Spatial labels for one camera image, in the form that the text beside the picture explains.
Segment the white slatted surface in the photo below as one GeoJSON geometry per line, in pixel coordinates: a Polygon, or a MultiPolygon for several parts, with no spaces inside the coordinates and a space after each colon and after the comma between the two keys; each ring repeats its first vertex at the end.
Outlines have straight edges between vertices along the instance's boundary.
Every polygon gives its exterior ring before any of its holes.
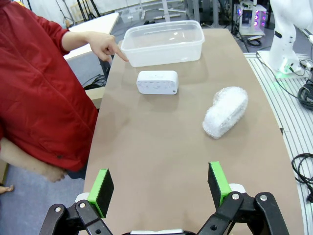
{"type": "MultiPolygon", "coordinates": [[[[291,97],[279,87],[274,80],[273,74],[261,64],[255,53],[245,53],[245,56],[265,92],[279,127],[283,128],[283,139],[290,160],[300,153],[313,153],[313,112],[304,109],[297,99],[291,97]]],[[[298,56],[300,59],[308,59],[307,55],[299,54],[298,56]]],[[[293,75],[290,78],[279,79],[279,81],[289,92],[297,96],[299,88],[306,82],[307,77],[308,74],[306,73],[304,77],[293,75]]],[[[312,177],[312,160],[306,160],[302,163],[302,166],[302,173],[307,177],[312,177]]],[[[298,187],[305,234],[313,235],[313,204],[306,202],[308,189],[305,185],[301,185],[296,181],[290,183],[297,184],[298,187]]]]}

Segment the hand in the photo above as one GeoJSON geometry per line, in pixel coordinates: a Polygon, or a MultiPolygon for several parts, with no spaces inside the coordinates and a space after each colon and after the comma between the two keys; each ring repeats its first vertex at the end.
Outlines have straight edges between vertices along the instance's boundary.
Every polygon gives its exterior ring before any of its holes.
{"type": "Polygon", "coordinates": [[[64,169],[48,164],[46,166],[46,171],[44,173],[44,176],[47,178],[47,180],[53,183],[64,179],[66,175],[67,172],[64,169]]]}
{"type": "Polygon", "coordinates": [[[114,36],[106,33],[90,32],[87,41],[90,44],[93,53],[95,53],[101,60],[110,61],[112,60],[110,55],[116,53],[124,61],[128,62],[126,55],[116,44],[114,36]]]}

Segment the white table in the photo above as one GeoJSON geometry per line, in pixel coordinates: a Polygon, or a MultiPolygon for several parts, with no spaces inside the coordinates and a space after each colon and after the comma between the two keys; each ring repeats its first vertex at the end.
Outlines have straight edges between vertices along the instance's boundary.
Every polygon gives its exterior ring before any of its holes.
{"type": "MultiPolygon", "coordinates": [[[[91,21],[87,21],[79,25],[76,25],[70,28],[69,30],[71,32],[96,31],[96,32],[110,34],[118,19],[118,16],[119,16],[118,13],[112,13],[109,15],[101,16],[91,21]]],[[[71,58],[74,58],[76,56],[80,56],[89,52],[91,52],[91,48],[90,48],[90,45],[87,44],[83,47],[72,50],[69,54],[65,55],[64,58],[66,60],[69,60],[71,58]]]]}

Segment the bubble wrap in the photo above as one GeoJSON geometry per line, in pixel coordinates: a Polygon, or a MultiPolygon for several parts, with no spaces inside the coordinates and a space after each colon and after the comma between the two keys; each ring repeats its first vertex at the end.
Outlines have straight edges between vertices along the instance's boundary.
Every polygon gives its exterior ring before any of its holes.
{"type": "Polygon", "coordinates": [[[202,123],[205,132],[215,139],[220,138],[244,115],[247,105],[248,95],[244,89],[227,87],[220,90],[202,123]]]}

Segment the screw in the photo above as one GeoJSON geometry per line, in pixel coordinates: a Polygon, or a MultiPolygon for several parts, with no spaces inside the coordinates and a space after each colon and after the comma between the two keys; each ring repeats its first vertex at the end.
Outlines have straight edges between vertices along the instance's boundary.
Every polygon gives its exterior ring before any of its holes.
{"type": "Polygon", "coordinates": [[[268,199],[268,197],[266,197],[265,195],[262,195],[262,196],[260,197],[260,199],[261,199],[261,201],[266,201],[266,200],[268,199]]]}
{"type": "Polygon", "coordinates": [[[234,200],[238,200],[239,199],[239,195],[235,193],[235,194],[233,194],[231,196],[231,198],[234,199],[234,200]]]}

